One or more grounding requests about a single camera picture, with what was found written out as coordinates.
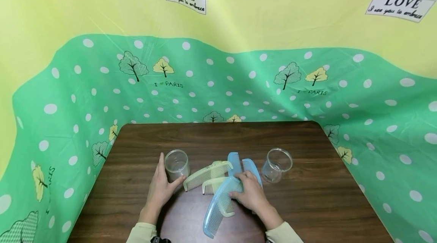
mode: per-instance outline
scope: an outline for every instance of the cup rim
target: cup rim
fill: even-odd
[[[269,159],[270,152],[272,152],[272,151],[281,151],[282,153],[284,153],[290,159],[290,162],[291,162],[290,163],[290,167],[287,168],[287,169],[278,169],[276,166],[272,165],[272,163],[270,162],[270,159]],[[279,148],[279,147],[272,148],[272,149],[270,149],[270,151],[268,151],[268,153],[267,153],[267,162],[269,163],[271,168],[273,168],[276,171],[279,171],[281,173],[285,173],[285,172],[289,171],[293,167],[293,157],[290,155],[290,153],[288,153],[287,150]]]
[[[185,155],[185,158],[186,158],[186,160],[185,160],[185,165],[182,166],[181,168],[179,168],[178,170],[171,171],[171,170],[169,170],[169,168],[167,168],[167,158],[168,158],[171,154],[173,154],[173,153],[175,153],[175,152],[182,152],[182,153]],[[173,149],[172,151],[170,151],[169,153],[167,153],[167,155],[165,155],[165,157],[164,157],[164,167],[165,167],[165,170],[167,170],[167,171],[170,172],[170,173],[178,173],[178,172],[181,172],[183,169],[185,169],[185,168],[187,167],[188,163],[189,163],[189,157],[187,156],[187,153],[185,153],[185,151],[183,151],[183,150],[181,150],[181,149]]]

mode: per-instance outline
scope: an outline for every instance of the clear plastic cup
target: clear plastic cup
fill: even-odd
[[[172,150],[165,156],[164,166],[170,182],[180,176],[190,175],[189,157],[180,149]]]
[[[267,160],[261,174],[267,182],[278,183],[282,175],[293,166],[290,153],[282,148],[273,148],[267,153]]]

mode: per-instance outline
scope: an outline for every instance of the cream sleeve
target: cream sleeve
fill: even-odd
[[[272,243],[303,243],[299,235],[287,222],[282,223],[278,228],[266,232],[267,239]]]
[[[132,228],[126,243],[149,243],[156,236],[156,226],[149,223],[137,223]]]

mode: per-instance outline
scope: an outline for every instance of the cream comb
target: cream comb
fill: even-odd
[[[184,181],[185,191],[190,191],[210,179],[224,177],[228,168],[232,168],[232,164],[228,161],[215,161],[212,165],[200,169],[194,174],[187,177]]]

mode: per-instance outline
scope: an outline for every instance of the wooden table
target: wooden table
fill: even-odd
[[[69,243],[123,243],[146,202],[160,152],[183,149],[192,173],[231,151],[261,169],[267,152],[281,147],[293,168],[281,182],[263,181],[268,200],[305,243],[392,242],[356,182],[312,122],[126,125],[103,166]],[[212,196],[201,188],[173,196],[158,223],[174,243],[264,243],[264,226],[238,203],[211,240],[202,232]]]

